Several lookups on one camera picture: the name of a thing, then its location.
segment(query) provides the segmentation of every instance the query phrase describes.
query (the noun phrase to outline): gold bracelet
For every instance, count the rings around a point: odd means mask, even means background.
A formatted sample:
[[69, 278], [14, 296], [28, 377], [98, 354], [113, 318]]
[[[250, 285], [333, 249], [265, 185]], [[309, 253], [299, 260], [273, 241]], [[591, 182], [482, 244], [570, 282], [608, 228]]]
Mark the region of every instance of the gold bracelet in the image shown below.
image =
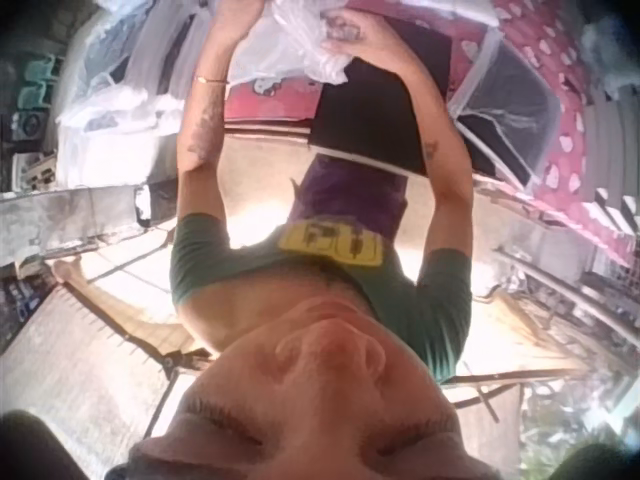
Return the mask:
[[229, 85], [229, 82], [227, 82], [226, 80], [214, 80], [211, 78], [202, 77], [200, 75], [196, 75], [196, 80], [199, 83], [204, 83], [204, 84]]

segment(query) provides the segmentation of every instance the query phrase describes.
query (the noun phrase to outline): pink polka dot fabric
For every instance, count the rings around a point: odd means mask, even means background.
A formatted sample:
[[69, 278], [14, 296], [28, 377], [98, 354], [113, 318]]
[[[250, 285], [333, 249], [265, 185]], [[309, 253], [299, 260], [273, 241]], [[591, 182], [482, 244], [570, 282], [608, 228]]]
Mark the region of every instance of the pink polka dot fabric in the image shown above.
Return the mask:
[[[578, 46], [562, 23], [559, 3], [559, 0], [493, 0], [505, 41], [538, 72], [562, 105], [557, 141], [549, 152], [544, 178], [528, 201], [606, 249], [614, 260], [628, 264], [635, 239], [591, 218], [581, 203], [580, 185], [586, 155], [582, 119], [588, 78], [579, 59]], [[469, 73], [487, 31], [485, 25], [477, 22], [393, 0], [351, 0], [349, 6], [412, 21], [450, 36], [453, 46], [449, 98]], [[314, 117], [320, 85], [300, 77], [267, 87], [254, 84], [235, 87], [228, 99], [227, 119]], [[518, 193], [507, 185], [505, 189], [514, 195]]]

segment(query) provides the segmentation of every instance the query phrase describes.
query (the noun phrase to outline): arm tattoo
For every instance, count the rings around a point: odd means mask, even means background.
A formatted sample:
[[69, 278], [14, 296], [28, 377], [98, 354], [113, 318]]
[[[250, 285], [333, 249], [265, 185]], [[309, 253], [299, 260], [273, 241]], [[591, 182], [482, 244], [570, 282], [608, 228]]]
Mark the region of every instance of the arm tattoo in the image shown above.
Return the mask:
[[425, 163], [431, 163], [431, 160], [438, 153], [438, 142], [423, 142], [422, 143], [422, 156]]
[[224, 88], [212, 88], [187, 151], [198, 157], [200, 164], [217, 162], [224, 143]]

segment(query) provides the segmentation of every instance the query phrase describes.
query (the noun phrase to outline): green t-shirt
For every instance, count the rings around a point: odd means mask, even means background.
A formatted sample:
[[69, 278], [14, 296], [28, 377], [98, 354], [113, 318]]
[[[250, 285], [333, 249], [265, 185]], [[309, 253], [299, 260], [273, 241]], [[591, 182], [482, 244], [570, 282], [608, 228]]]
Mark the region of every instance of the green t-shirt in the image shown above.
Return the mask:
[[178, 224], [173, 247], [173, 300], [180, 304], [212, 283], [305, 258], [334, 266], [359, 289], [376, 319], [438, 382], [455, 375], [471, 321], [469, 257], [457, 250], [434, 251], [414, 284], [402, 273], [393, 245], [344, 219], [288, 223], [260, 244], [232, 250], [220, 220], [188, 215]]

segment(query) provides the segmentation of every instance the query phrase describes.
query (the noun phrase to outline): sleeve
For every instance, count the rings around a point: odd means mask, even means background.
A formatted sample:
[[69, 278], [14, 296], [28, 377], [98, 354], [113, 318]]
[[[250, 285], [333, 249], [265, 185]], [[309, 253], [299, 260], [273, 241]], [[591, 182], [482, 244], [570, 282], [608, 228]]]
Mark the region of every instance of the sleeve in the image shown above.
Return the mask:
[[417, 302], [425, 361], [438, 382], [455, 375], [471, 325], [471, 259], [435, 250], [422, 267]]
[[214, 283], [229, 252], [229, 236], [221, 220], [204, 213], [182, 218], [171, 252], [173, 303], [179, 305], [197, 289]]

